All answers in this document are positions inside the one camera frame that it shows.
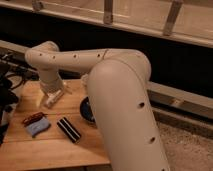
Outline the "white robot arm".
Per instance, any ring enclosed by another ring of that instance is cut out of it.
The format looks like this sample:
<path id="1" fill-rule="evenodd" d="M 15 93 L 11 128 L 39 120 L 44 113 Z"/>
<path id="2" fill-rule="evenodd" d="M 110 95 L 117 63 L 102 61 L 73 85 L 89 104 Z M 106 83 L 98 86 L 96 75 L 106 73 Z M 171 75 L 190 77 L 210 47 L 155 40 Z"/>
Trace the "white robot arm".
<path id="1" fill-rule="evenodd" d="M 60 69 L 86 75 L 86 91 L 113 171 L 171 171 L 147 93 L 148 58 L 134 49 L 62 52 L 47 41 L 25 52 L 41 90 L 64 88 Z"/>

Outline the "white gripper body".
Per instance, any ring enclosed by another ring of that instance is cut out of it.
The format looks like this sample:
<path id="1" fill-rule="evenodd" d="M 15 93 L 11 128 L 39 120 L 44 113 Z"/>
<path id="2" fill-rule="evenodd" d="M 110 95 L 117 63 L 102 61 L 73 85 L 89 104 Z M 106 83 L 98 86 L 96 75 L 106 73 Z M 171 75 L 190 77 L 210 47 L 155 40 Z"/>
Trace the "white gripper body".
<path id="1" fill-rule="evenodd" d="M 39 69 L 38 70 L 40 87 L 41 90 L 45 93 L 55 93 L 58 90 L 63 90 L 64 85 L 63 81 L 55 69 Z"/>

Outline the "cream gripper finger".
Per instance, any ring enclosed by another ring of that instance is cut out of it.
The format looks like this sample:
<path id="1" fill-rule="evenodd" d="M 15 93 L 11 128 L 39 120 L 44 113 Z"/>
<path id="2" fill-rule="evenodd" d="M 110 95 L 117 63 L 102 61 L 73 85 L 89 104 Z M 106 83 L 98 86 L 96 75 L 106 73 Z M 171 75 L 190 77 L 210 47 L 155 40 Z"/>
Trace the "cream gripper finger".
<path id="1" fill-rule="evenodd" d="M 39 93 L 39 106 L 44 106 L 47 101 L 48 96 L 43 92 Z"/>
<path id="2" fill-rule="evenodd" d="M 65 87 L 65 91 L 67 93 L 72 94 L 72 90 L 66 82 L 64 82 L 64 87 Z"/>

